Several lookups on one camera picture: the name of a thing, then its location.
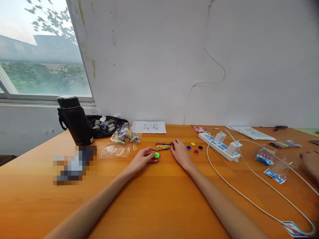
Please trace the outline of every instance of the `black thermos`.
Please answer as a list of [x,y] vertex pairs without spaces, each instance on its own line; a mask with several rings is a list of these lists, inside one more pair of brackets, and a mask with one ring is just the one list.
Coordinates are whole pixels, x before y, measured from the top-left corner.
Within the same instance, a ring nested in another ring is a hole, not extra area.
[[79,99],[76,96],[59,96],[57,101],[60,105],[60,108],[57,109],[60,125],[64,130],[69,129],[75,144],[90,145],[93,143],[93,135]]

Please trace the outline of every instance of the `window frame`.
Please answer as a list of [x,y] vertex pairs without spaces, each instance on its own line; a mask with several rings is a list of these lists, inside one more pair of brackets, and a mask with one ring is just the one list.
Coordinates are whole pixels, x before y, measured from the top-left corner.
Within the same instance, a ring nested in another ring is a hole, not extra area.
[[[71,22],[72,22],[72,26],[74,29],[74,34],[75,34],[76,40],[77,40],[77,42],[80,42],[78,39],[78,34],[76,31],[76,25],[75,25],[75,20],[73,18],[72,10],[70,9],[69,0],[66,1],[66,4],[67,4],[67,8],[68,8],[69,15],[71,18]],[[89,77],[88,77],[88,74],[86,71],[85,61],[83,59],[83,54],[82,54],[82,49],[79,45],[78,45],[78,47],[79,47],[82,63],[84,66],[86,78],[88,80],[88,85],[89,85],[91,95],[92,95],[92,97],[78,96],[78,99],[80,102],[89,102],[89,103],[94,102],[93,92],[92,92],[91,84],[90,84]],[[3,91],[3,93],[0,93],[0,101],[5,101],[5,100],[56,101],[57,97],[61,96],[61,95],[19,94],[18,90],[13,85],[12,81],[10,80],[9,76],[7,75],[7,73],[5,72],[5,70],[3,69],[3,67],[1,65],[0,65],[0,88]]]

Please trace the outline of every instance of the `window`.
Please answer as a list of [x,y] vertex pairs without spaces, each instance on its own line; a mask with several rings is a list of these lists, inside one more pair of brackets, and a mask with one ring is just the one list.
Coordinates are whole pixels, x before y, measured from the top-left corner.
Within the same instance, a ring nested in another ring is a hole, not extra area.
[[55,100],[92,93],[64,0],[0,2],[0,97]]

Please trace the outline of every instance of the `building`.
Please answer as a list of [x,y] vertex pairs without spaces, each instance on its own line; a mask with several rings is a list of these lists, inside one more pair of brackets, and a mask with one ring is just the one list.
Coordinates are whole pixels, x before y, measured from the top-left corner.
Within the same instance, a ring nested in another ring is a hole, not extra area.
[[37,45],[0,35],[1,62],[83,65],[79,48],[62,36],[35,35]]

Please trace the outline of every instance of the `paper sheet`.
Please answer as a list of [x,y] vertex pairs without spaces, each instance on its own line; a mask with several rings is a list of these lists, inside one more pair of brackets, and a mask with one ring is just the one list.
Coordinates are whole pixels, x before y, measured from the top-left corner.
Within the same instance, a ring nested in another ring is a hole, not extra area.
[[267,134],[264,134],[248,126],[226,126],[226,127],[231,130],[237,131],[252,139],[276,140],[274,137],[271,137]]
[[134,121],[132,130],[134,133],[166,133],[164,121]]

